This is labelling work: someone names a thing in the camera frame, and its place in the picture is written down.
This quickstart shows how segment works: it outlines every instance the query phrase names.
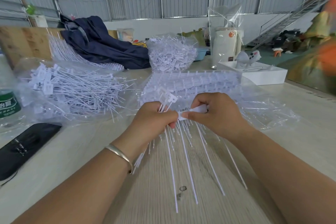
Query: bangle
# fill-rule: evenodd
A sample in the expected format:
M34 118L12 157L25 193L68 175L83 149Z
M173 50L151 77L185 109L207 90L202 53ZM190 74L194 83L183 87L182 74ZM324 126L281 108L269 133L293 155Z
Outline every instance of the bangle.
M125 154L121 150L119 150L117 147L111 144L105 146L104 148L110 150L111 152L117 154L120 158L126 160L131 166L131 169L128 171L128 173L131 174L133 172L133 164L129 161L129 159L125 156Z

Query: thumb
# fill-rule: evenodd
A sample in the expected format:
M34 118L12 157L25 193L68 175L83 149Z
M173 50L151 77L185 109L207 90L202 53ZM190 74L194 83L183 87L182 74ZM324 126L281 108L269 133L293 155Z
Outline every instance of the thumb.
M179 114L176 111L167 111L160 113L160 115L164 117L167 124L175 122L179 118Z
M182 117L187 118L189 120L194 120L198 123L204 124L204 120L206 119L206 113L200 112L183 112Z

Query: person's left hand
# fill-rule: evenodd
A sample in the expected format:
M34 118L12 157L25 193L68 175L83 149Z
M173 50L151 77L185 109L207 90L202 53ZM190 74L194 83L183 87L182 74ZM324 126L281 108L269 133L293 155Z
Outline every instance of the person's left hand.
M175 123L179 117L178 113L171 110L160 113L160 106L160 102L143 104L132 123L113 142L113 145L117 146L127 157L135 158L145 151L150 141L164 131L166 125L175 128Z

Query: black smartphone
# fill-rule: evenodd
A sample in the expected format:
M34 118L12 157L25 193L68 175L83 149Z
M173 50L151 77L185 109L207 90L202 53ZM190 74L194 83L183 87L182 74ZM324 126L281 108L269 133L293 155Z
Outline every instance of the black smartphone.
M60 129L61 125L37 123L0 149L0 181L9 179Z

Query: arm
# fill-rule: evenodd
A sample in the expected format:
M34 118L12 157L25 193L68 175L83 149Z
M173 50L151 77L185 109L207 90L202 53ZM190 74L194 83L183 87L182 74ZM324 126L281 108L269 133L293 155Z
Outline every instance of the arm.
M130 161L166 125L174 128L177 112L159 113L160 105L159 102L144 104L126 131L112 142ZM128 162L104 149L12 224L101 223L128 171Z
M252 128L228 95L202 93L191 108L200 104L208 104L208 113L183 116L204 124L241 151L289 223L335 223L335 181Z

